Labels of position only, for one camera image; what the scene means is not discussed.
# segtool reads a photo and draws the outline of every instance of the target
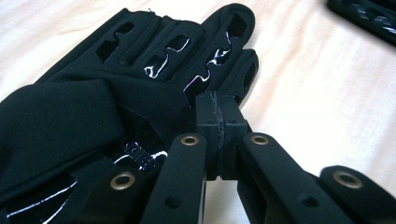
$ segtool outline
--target metal ring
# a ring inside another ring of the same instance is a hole
[[[128,181],[125,183],[119,183],[118,180],[122,177],[127,177]],[[123,189],[128,189],[134,184],[134,175],[130,172],[122,172],[119,175],[116,175],[111,179],[110,182],[110,187],[113,188],[114,190],[123,190]]]
[[[198,142],[199,139],[194,135],[187,135],[181,139],[181,143],[189,147],[197,145]]]
[[[363,187],[363,182],[356,176],[345,172],[345,171],[336,171],[334,174],[332,174],[332,177],[341,185],[344,185],[345,187],[348,187],[350,189],[359,189]]]
[[[254,143],[254,144],[257,144],[257,145],[261,145],[261,146],[264,146],[264,145],[267,145],[269,142],[270,142],[270,140],[268,140],[268,138],[266,138],[266,137],[264,137],[264,136],[261,136],[261,135],[253,135],[251,138],[250,138],[250,140]]]

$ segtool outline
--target black fabric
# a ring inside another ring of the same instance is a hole
[[[169,146],[193,119],[188,111],[197,94],[225,91],[240,101],[257,72],[254,50],[242,49],[254,28],[242,5],[223,7],[202,25],[125,10],[110,21],[37,83],[105,80],[131,136]],[[142,120],[152,127],[136,129]]]
[[[243,49],[254,23],[238,4],[202,24],[116,14],[0,104],[0,205],[67,172],[77,187],[55,223],[69,222],[115,167],[103,146],[127,136],[155,153],[186,131],[198,94],[223,91],[240,103],[258,70],[255,51]]]
[[[0,124],[0,204],[123,134],[102,80],[23,87],[0,104]]]

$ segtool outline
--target small hole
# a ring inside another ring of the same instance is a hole
[[[119,178],[116,179],[116,184],[117,185],[124,185],[128,183],[131,180],[129,176],[120,176]]]
[[[185,136],[181,139],[181,143],[189,147],[198,144],[198,142],[198,138],[193,135]]]
[[[257,145],[267,145],[270,141],[268,140],[268,138],[264,137],[264,136],[260,136],[260,135],[254,135],[251,137],[250,139],[253,143],[257,144]]]
[[[303,194],[300,196],[300,202],[306,207],[311,207],[311,208],[319,207],[319,201],[316,198],[307,194]]]
[[[110,187],[114,190],[128,189],[134,184],[134,175],[129,172],[122,172],[111,179]]]
[[[345,171],[336,171],[332,175],[332,177],[337,181],[339,184],[348,187],[350,189],[359,189],[363,187],[363,183],[360,179],[358,179],[353,174],[350,174]]]
[[[179,208],[181,206],[181,198],[178,196],[168,196],[165,199],[165,205],[170,208]]]

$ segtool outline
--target black plastic piece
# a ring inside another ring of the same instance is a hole
[[[319,181],[356,223],[396,223],[396,200],[367,176],[332,166],[322,170]]]
[[[266,210],[247,211],[252,223],[353,223],[327,193],[271,136],[248,133],[240,149],[242,172],[238,187],[246,210],[258,203]],[[248,186],[254,184],[251,191]],[[264,198],[247,201],[252,198]]]
[[[396,46],[396,3],[391,0],[329,0],[328,7]]]
[[[140,223],[202,223],[206,140],[186,133],[175,138]]]
[[[145,173],[124,167],[103,178],[73,224],[137,223],[143,212],[147,189]]]
[[[205,92],[196,98],[196,132],[207,139],[207,180],[218,175],[236,180],[236,143],[248,132],[235,99],[221,92]]]

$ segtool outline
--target fabric surface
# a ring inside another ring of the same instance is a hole
[[[127,7],[203,21],[240,2],[256,16],[246,48],[260,70],[243,114],[307,171],[356,169],[396,196],[395,48],[325,7],[325,1],[2,1],[0,100],[36,82]],[[232,182],[209,182],[206,223],[246,223]]]

